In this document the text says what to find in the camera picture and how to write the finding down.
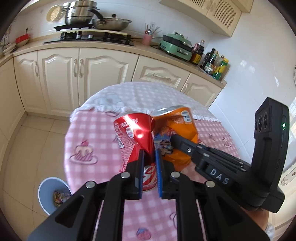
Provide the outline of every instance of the trash can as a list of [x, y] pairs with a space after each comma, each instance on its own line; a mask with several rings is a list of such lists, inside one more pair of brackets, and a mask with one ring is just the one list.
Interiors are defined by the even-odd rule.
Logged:
[[38, 188], [39, 203], [48, 215], [51, 215], [57, 207], [54, 205], [54, 191], [71, 194], [70, 187], [62, 179], [48, 177], [44, 179]]

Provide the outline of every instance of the white tile wall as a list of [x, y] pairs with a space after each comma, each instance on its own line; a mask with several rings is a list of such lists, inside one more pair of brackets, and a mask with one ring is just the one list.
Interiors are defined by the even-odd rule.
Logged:
[[[279, 11], [268, 0], [256, 0], [250, 14], [243, 13], [231, 38], [213, 35], [212, 47], [231, 63], [228, 82], [210, 111], [222, 121], [245, 161], [251, 161], [255, 140], [254, 116], [266, 97], [296, 108], [293, 70], [296, 37]], [[290, 141], [284, 169], [296, 159], [296, 110], [290, 117]]]
[[[159, 0], [96, 0], [97, 8], [105, 17], [117, 14], [117, 17], [130, 19], [133, 22], [127, 30], [133, 35], [142, 36], [144, 34], [145, 23], [155, 23], [160, 26], [160, 32], [157, 37], [163, 34], [173, 33], [176, 31], [187, 36], [188, 39], [195, 44], [201, 39], [205, 40], [205, 45], [209, 43], [213, 32], [197, 22], [196, 20], [159, 3]], [[63, 25], [64, 19], [58, 23], [48, 23], [46, 14], [54, 5], [63, 5], [64, 0], [58, 0], [47, 4], [39, 9], [26, 15], [17, 16], [16, 21], [12, 25], [11, 40], [25, 34], [26, 28], [33, 26], [33, 30], [28, 33], [31, 37], [39, 37], [55, 32], [54, 26]]]

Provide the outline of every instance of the screw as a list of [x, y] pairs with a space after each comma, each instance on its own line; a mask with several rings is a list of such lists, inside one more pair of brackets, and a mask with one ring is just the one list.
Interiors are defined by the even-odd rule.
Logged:
[[95, 182], [89, 181], [85, 184], [86, 188], [93, 188], [95, 186]]
[[123, 172], [123, 173], [120, 174], [120, 176], [121, 176], [122, 178], [129, 178], [131, 175], [130, 175], [129, 172]]
[[178, 177], [180, 177], [180, 173], [179, 173], [179, 172], [172, 172], [170, 175], [171, 175], [173, 178], [178, 178]]
[[208, 188], [213, 188], [215, 186], [215, 183], [213, 181], [206, 181], [205, 185], [208, 187]]

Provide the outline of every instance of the human hand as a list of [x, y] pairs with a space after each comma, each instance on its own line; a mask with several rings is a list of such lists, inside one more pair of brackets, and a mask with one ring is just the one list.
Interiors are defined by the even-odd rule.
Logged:
[[242, 208], [253, 221], [264, 231], [267, 227], [269, 211], [259, 208], [256, 211], [248, 211]]

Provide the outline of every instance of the countertop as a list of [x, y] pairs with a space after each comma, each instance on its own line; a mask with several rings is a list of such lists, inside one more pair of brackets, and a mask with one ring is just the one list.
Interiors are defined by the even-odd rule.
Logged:
[[149, 58], [154, 58], [159, 61], [166, 62], [168, 64], [177, 66], [181, 69], [185, 69], [193, 74], [196, 74], [211, 83], [217, 85], [220, 88], [224, 88], [226, 85], [226, 81], [218, 81], [212, 78], [210, 75], [206, 74], [203, 70], [201, 70], [199, 67], [183, 61], [181, 59], [175, 58], [173, 56], [170, 56], [166, 54], [165, 52], [155, 49], [151, 46], [143, 45], [140, 42], [134, 41], [134, 46], [128, 46], [128, 45], [121, 45], [121, 44], [113, 44], [113, 43], [105, 43], [105, 42], [93, 42], [93, 41], [66, 41], [66, 42], [55, 42], [55, 43], [48, 43], [43, 44], [46, 39], [33, 41], [30, 43], [27, 43], [26, 45], [20, 47], [17, 51], [13, 52], [11, 55], [8, 55], [6, 57], [0, 58], [0, 66], [2, 66], [4, 63], [9, 61], [11, 58], [24, 54], [29, 53], [37, 50], [43, 50], [43, 49], [51, 49], [51, 48], [63, 48], [63, 47], [88, 47], [88, 48], [103, 48], [103, 49], [110, 49], [110, 50], [118, 50], [118, 51], [124, 51], [128, 53], [134, 53], [139, 54], [142, 56], [146, 56]]

